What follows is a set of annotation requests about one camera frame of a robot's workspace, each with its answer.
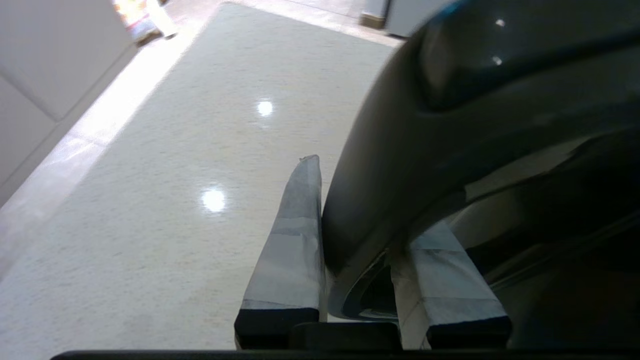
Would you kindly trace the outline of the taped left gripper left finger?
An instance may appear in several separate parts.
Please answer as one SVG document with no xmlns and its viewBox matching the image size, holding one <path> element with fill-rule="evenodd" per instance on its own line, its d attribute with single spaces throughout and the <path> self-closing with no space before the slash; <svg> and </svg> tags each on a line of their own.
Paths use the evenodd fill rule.
<svg viewBox="0 0 640 360">
<path fill-rule="evenodd" d="M 285 349 L 300 324 L 326 319 L 322 171 L 302 157 L 279 201 L 234 321 L 238 350 Z"/>
</svg>

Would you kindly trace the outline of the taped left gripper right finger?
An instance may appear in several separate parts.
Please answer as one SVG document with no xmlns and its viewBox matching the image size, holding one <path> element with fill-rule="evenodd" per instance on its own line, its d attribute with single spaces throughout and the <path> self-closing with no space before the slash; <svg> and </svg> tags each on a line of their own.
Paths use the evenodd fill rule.
<svg viewBox="0 0 640 360">
<path fill-rule="evenodd" d="M 507 346 L 512 322 L 445 222 L 391 254 L 390 278 L 403 349 Z"/>
</svg>

